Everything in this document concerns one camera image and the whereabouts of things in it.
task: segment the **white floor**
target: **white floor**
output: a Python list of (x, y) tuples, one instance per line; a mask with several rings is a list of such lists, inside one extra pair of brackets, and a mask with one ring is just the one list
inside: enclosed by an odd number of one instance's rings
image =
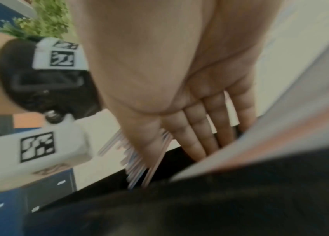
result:
[[(329, 45), (329, 0), (296, 0), (277, 18), (267, 46), (257, 64), (258, 115), (264, 112)], [(231, 125), (238, 124), (227, 102)], [(78, 121), (87, 131), (94, 154), (119, 129), (108, 111)], [(169, 149), (178, 147), (174, 140)], [(74, 167), (77, 189), (82, 189), (122, 169), (123, 153), (112, 148), (103, 158)]]

